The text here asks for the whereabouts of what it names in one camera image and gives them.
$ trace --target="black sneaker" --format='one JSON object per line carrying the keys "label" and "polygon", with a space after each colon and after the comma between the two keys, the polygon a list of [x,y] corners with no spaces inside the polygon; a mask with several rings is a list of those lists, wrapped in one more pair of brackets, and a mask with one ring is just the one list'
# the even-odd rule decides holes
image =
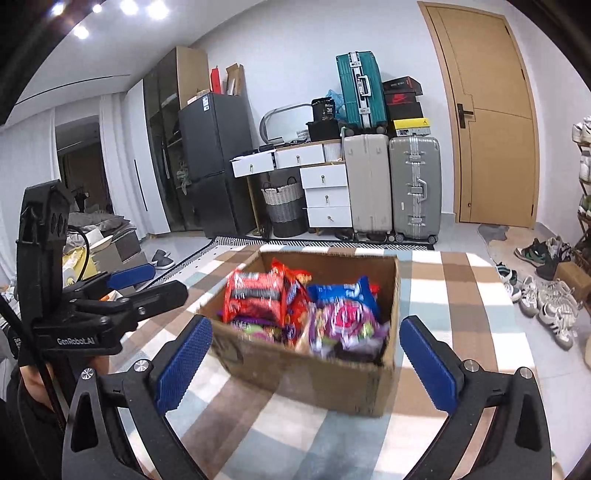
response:
{"label": "black sneaker", "polygon": [[569,244],[562,244],[558,252],[553,257],[548,258],[544,265],[535,269],[535,273],[544,280],[554,280],[558,264],[562,262],[570,262],[572,259],[572,249]]}

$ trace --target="teal suitcase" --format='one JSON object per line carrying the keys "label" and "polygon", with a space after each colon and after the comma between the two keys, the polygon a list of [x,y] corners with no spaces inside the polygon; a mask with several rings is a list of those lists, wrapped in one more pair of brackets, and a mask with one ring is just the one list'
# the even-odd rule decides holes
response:
{"label": "teal suitcase", "polygon": [[386,133],[388,117],[378,63],[370,51],[336,57],[347,122],[362,131]]}

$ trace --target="door handle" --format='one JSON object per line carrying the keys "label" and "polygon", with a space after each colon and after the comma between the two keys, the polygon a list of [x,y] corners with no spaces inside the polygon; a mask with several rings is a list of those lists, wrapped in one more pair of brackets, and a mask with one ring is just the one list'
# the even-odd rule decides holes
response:
{"label": "door handle", "polygon": [[457,104],[457,115],[460,119],[460,128],[466,128],[466,119],[464,115],[474,115],[474,112],[470,110],[464,110],[464,106],[461,103]]}

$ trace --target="silver suitcase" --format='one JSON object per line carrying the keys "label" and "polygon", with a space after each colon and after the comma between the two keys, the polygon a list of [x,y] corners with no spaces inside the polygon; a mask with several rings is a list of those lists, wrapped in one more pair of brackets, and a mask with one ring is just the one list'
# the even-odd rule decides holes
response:
{"label": "silver suitcase", "polygon": [[441,157],[433,137],[390,140],[396,241],[437,242],[441,227]]}
{"label": "silver suitcase", "polygon": [[392,187],[386,135],[343,139],[355,232],[392,231]]}

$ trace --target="metal screw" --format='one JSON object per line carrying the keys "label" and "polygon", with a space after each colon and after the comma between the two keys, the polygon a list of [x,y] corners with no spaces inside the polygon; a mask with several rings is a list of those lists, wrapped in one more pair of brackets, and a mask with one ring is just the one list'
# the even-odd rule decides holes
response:
{"label": "metal screw", "polygon": [[92,368],[85,368],[80,376],[82,377],[82,380],[89,380],[94,374],[95,371]]}
{"label": "metal screw", "polygon": [[527,368],[527,367],[521,367],[519,369],[519,374],[523,377],[523,378],[527,378],[530,379],[531,377],[534,376],[533,372]]}
{"label": "metal screw", "polygon": [[138,360],[136,363],[134,363],[134,370],[136,372],[145,372],[149,365],[150,362],[147,360]]}
{"label": "metal screw", "polygon": [[480,370],[480,365],[476,360],[466,360],[464,362],[464,368],[469,372],[478,372]]}

